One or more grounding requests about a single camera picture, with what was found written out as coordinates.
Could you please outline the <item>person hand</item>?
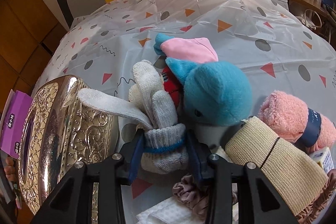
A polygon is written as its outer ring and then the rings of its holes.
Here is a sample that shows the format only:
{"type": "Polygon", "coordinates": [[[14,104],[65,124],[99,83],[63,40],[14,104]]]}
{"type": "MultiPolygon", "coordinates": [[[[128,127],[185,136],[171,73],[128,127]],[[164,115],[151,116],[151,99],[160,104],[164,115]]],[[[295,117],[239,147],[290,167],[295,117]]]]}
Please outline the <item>person hand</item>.
{"type": "Polygon", "coordinates": [[[6,158],[6,166],[4,167],[6,177],[9,181],[15,182],[16,178],[16,171],[15,171],[15,164],[12,157],[6,158]]]}

